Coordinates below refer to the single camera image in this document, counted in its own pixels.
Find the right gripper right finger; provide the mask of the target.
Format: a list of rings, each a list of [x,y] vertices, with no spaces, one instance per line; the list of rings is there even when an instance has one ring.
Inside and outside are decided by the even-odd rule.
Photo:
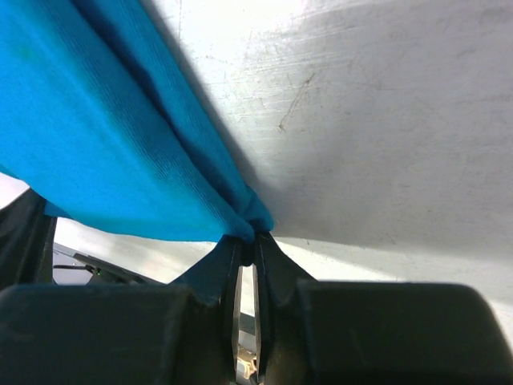
[[[509,384],[512,355],[469,286],[318,281],[271,235],[253,245],[266,384]]]

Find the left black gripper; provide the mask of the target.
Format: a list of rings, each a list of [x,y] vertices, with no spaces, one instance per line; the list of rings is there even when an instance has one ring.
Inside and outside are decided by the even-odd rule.
[[[1,286],[52,283],[57,219],[46,200],[27,190],[1,209]]]

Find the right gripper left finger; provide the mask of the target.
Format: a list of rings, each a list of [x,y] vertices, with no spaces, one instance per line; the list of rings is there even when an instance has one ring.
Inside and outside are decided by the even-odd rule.
[[[231,383],[242,249],[223,237],[167,285],[3,290],[2,383]]]

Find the blue t shirt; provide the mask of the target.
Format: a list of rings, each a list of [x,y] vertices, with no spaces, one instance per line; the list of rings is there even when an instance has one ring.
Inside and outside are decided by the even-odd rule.
[[[1,170],[46,212],[164,241],[273,220],[137,1],[1,4]]]

